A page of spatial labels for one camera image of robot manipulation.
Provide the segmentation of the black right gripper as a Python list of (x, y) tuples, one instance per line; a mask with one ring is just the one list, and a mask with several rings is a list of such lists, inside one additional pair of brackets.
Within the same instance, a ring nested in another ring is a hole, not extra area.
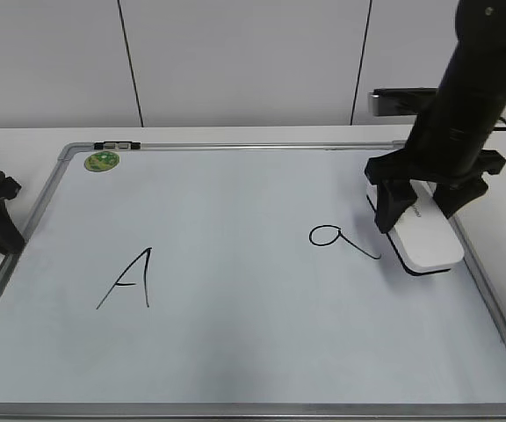
[(371, 185), (377, 186), (375, 223), (379, 231), (388, 233), (406, 209), (416, 202), (410, 180), (437, 183), (433, 200), (446, 219), (483, 196), (488, 184), (484, 172), (498, 175), (506, 159), (497, 151), (484, 149), (466, 171), (449, 171), (445, 165), (419, 164), (406, 149), (368, 159), (364, 173)]

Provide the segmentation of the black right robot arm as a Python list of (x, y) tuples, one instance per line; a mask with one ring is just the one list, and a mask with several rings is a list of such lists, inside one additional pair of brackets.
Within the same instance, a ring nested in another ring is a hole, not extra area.
[(387, 233), (416, 203), (412, 181), (435, 184), (433, 200), (451, 218), (488, 190), (505, 158), (484, 145), (506, 107), (506, 1), (461, 1), (458, 39), (435, 97), (416, 116), (404, 146), (368, 160), (377, 188), (375, 223)]

